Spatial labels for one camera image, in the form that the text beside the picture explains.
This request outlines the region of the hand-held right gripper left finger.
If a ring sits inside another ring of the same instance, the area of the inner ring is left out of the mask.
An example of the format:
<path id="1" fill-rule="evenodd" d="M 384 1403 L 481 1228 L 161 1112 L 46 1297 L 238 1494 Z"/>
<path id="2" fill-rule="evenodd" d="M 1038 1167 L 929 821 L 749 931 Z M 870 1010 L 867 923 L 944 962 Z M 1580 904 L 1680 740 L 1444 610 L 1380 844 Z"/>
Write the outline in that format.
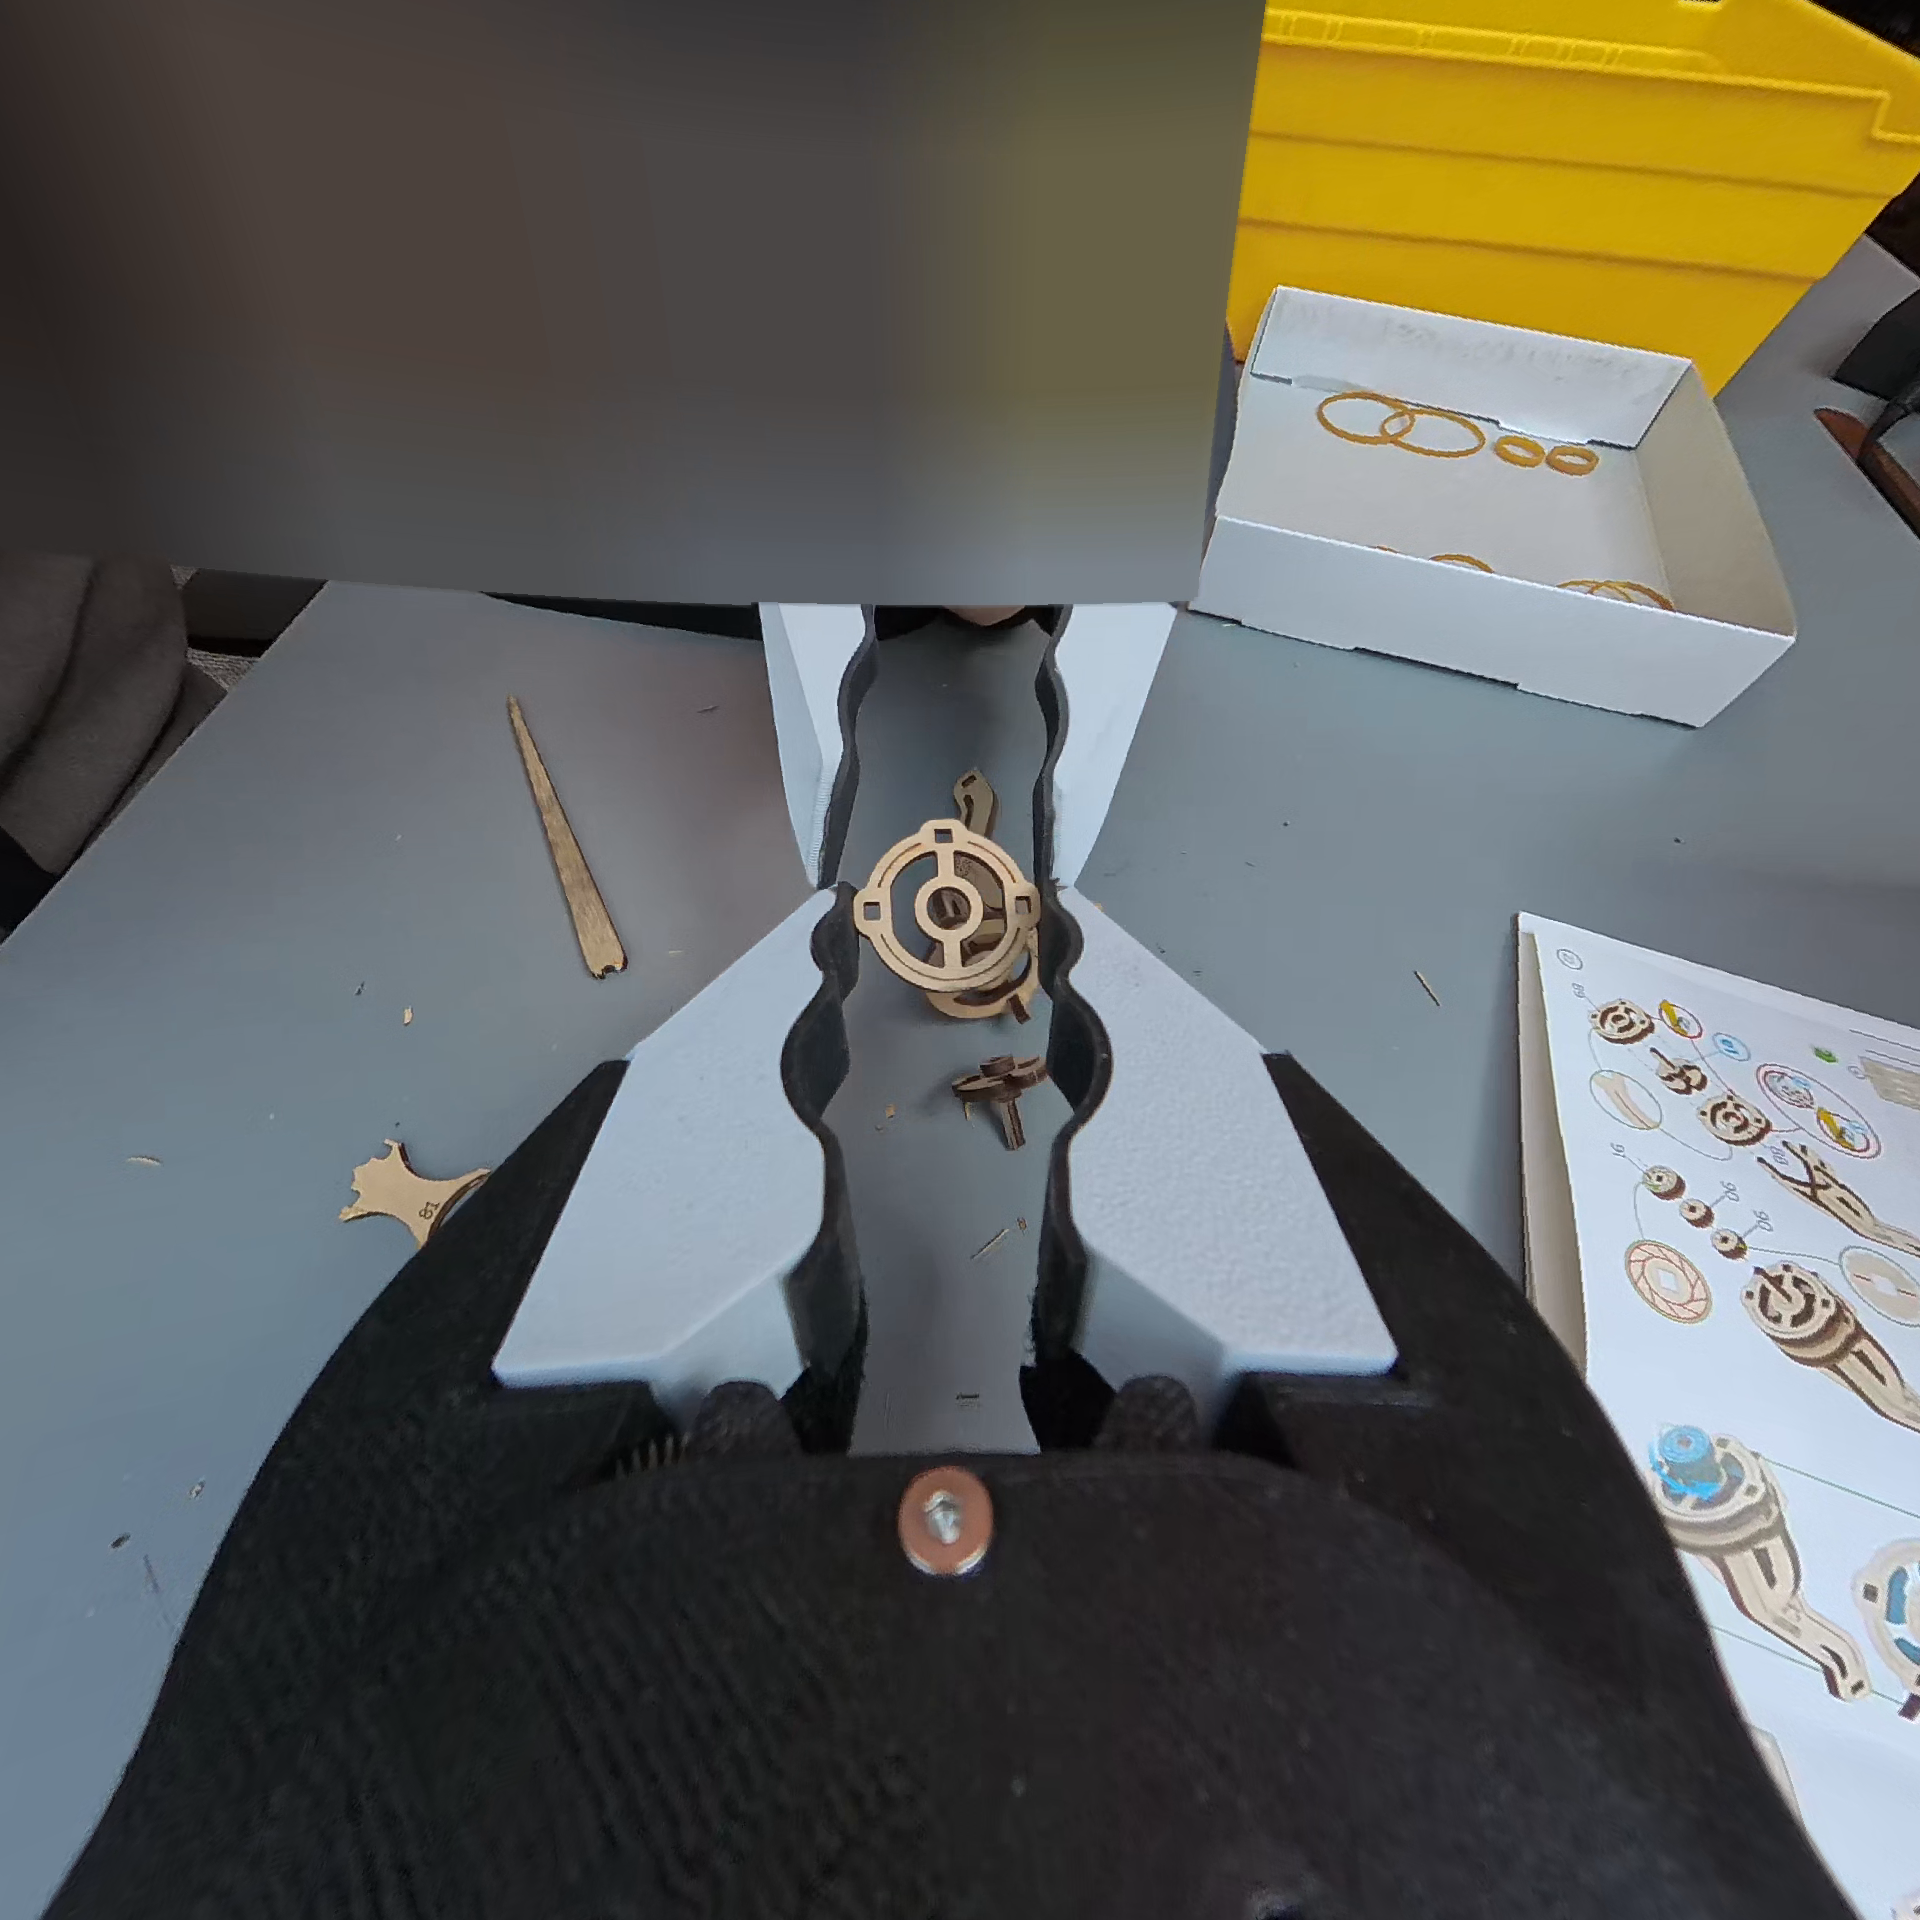
<path id="1" fill-rule="evenodd" d="M 775 1391 L 851 1351 L 857 1277 L 829 1152 L 787 1092 L 787 1042 L 826 986 L 820 890 L 625 1056 L 491 1373 Z"/>

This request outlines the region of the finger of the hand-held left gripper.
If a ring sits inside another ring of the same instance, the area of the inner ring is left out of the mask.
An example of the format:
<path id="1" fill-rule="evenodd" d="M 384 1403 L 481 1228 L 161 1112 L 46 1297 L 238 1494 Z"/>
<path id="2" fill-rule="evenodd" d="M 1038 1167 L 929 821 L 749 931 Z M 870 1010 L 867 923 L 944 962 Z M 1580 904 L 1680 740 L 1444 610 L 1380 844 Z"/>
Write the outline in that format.
<path id="1" fill-rule="evenodd" d="M 1068 606 L 1036 676 L 1045 756 L 1033 788 L 1036 875 L 1082 873 L 1107 816 L 1166 639 L 1169 602 Z"/>
<path id="2" fill-rule="evenodd" d="M 760 603 L 785 812 L 807 880 L 831 887 L 857 790 L 855 717 L 877 674 L 873 606 Z"/>

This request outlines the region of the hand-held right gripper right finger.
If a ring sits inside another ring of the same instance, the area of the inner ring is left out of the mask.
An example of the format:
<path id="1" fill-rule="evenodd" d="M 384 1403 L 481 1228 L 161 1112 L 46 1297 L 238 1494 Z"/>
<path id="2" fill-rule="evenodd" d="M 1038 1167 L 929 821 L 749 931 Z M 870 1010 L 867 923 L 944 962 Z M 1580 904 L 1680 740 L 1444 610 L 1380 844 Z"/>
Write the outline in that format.
<path id="1" fill-rule="evenodd" d="M 1038 1360 L 1109 1383 L 1383 1375 L 1393 1338 L 1258 1040 L 1063 887 L 1054 1140 L 1032 1297 Z"/>

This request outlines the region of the round wooden disc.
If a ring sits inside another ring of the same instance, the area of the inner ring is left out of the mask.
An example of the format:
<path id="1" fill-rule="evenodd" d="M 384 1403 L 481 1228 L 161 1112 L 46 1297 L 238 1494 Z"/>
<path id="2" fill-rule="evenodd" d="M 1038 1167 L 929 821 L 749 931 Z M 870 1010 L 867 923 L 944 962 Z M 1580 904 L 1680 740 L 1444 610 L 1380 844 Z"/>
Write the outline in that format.
<path id="1" fill-rule="evenodd" d="M 851 917 L 901 981 L 962 993 L 1005 978 L 1039 927 L 1042 896 L 989 836 L 934 818 L 875 862 Z"/>

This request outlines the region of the small wooden axle part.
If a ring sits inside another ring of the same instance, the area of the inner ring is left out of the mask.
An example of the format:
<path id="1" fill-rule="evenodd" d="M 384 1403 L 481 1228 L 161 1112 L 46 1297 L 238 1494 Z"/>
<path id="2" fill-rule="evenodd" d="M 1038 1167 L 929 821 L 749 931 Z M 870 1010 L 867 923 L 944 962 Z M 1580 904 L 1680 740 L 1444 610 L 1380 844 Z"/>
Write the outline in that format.
<path id="1" fill-rule="evenodd" d="M 1009 1149 L 1025 1143 L 1019 1097 L 1047 1080 L 1044 1054 L 1000 1054 L 980 1061 L 971 1071 L 950 1082 L 950 1090 L 965 1106 L 991 1106 L 1002 1137 Z"/>

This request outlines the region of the wooden lever arm with hub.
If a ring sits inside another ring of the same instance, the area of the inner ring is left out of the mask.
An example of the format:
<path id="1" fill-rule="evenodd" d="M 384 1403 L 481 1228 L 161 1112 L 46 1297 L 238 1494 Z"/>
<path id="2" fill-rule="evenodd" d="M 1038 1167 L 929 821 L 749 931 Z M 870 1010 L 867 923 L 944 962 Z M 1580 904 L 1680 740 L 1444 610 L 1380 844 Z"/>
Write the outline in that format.
<path id="1" fill-rule="evenodd" d="M 968 769 L 952 786 L 954 812 L 962 824 L 976 834 L 991 836 L 997 818 L 997 798 L 991 782 L 977 768 Z M 964 940 L 962 952 L 968 962 L 982 952 L 989 952 L 1004 931 L 1004 887 L 995 869 L 982 866 L 965 856 L 956 862 L 956 869 L 976 887 L 982 904 L 980 925 Z M 1000 1014 L 1011 1014 L 1017 1021 L 1029 1019 L 1029 1010 L 1039 989 L 1039 933 L 1032 927 L 1024 946 L 1007 960 L 993 981 L 976 983 L 965 989 L 928 992 L 926 1004 L 948 1018 L 988 1019 Z"/>

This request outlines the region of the star-shaped wooden offcut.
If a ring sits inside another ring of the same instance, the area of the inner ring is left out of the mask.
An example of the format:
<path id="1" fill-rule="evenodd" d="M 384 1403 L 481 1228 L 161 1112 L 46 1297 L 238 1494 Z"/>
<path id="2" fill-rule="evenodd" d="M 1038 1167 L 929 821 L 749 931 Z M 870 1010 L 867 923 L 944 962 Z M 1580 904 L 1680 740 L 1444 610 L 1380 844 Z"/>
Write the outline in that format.
<path id="1" fill-rule="evenodd" d="M 412 1166 L 402 1140 L 385 1137 L 384 1147 L 384 1154 L 351 1167 L 351 1200 L 338 1212 L 338 1219 L 394 1219 L 409 1232 L 418 1248 L 424 1248 L 440 1232 L 443 1216 L 491 1174 L 490 1166 L 475 1166 L 452 1178 L 428 1178 Z"/>

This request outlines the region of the long tapered wooden stick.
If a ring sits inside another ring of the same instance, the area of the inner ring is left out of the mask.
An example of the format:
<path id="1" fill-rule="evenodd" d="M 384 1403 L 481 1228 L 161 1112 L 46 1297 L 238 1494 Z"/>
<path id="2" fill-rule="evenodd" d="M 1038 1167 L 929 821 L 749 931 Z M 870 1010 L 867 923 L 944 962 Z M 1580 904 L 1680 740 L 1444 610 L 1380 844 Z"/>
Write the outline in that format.
<path id="1" fill-rule="evenodd" d="M 505 697 L 505 711 L 573 937 L 587 973 L 604 979 L 627 966 L 625 948 L 516 695 Z"/>

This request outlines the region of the set of tan rubber bands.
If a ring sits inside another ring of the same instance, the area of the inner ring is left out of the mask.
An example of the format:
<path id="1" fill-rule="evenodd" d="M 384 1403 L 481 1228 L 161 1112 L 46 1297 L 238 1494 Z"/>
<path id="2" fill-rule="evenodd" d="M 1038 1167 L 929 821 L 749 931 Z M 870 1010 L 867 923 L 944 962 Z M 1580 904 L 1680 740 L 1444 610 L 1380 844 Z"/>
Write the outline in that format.
<path id="1" fill-rule="evenodd" d="M 1465 461 L 1492 454 L 1513 470 L 1545 468 L 1562 478 L 1590 478 L 1601 468 L 1596 443 L 1547 439 L 1515 431 L 1493 421 L 1439 404 L 1413 402 L 1375 390 L 1347 388 L 1324 396 L 1313 407 L 1321 431 L 1359 448 L 1390 448 L 1430 461 Z M 1470 552 L 1430 554 L 1431 563 L 1452 563 L 1487 576 L 1498 568 Z M 1678 612 L 1676 602 L 1657 586 L 1632 577 L 1566 577 L 1545 581 L 1560 592 L 1608 600 L 1619 606 Z"/>

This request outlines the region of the white cardboard box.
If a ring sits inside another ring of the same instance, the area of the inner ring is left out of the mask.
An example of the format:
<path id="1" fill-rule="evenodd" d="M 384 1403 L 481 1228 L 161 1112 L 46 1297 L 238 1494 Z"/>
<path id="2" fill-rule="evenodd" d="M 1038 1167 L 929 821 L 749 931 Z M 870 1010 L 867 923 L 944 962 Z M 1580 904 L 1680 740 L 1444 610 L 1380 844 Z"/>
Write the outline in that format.
<path id="1" fill-rule="evenodd" d="M 1344 443 L 1347 388 L 1588 442 L 1590 478 L 1492 451 Z M 1430 555 L 1464 552 L 1487 576 Z M 1676 612 L 1545 581 L 1632 577 Z M 1692 360 L 1381 302 L 1271 289 L 1238 388 L 1194 612 L 1586 708 L 1703 726 L 1782 657 L 1793 603 Z"/>

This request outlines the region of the illustrated instruction booklet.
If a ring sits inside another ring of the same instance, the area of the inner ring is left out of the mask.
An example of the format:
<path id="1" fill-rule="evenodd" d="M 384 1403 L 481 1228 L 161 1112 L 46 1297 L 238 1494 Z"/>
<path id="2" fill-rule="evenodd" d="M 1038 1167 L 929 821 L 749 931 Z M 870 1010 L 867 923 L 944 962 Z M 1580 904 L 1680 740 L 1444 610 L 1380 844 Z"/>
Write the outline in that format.
<path id="1" fill-rule="evenodd" d="M 1917 1909 L 1917 1034 L 1517 915 L 1527 1284 L 1861 1916 Z"/>

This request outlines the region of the yellow plastic bin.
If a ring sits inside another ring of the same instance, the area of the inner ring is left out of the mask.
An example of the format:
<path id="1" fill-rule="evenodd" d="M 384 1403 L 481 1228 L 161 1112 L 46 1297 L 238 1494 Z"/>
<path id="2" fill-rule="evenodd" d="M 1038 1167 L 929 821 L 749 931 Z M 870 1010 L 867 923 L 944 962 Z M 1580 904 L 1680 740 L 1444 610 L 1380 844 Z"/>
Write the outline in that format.
<path id="1" fill-rule="evenodd" d="M 1266 4 L 1228 327 L 1297 286 L 1718 392 L 1915 166 L 1915 60 L 1818 4 Z"/>

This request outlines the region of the grey clothing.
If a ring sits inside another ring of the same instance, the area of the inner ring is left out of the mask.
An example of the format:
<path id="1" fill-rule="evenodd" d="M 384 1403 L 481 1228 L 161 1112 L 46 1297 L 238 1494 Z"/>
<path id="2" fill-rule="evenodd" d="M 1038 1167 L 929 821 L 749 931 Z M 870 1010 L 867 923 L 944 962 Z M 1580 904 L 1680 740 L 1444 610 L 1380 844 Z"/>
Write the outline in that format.
<path id="1" fill-rule="evenodd" d="M 168 563 L 3 550 L 3 933 L 221 697 Z"/>

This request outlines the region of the black electronic device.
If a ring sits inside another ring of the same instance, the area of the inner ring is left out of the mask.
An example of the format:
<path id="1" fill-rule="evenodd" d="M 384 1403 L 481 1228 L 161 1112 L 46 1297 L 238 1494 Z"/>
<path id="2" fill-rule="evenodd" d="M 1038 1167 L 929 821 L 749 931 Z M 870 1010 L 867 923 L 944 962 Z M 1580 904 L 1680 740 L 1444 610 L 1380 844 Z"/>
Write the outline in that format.
<path id="1" fill-rule="evenodd" d="M 1920 294 L 1911 291 L 1868 327 L 1832 377 L 1852 392 L 1915 410 L 1917 311 Z"/>

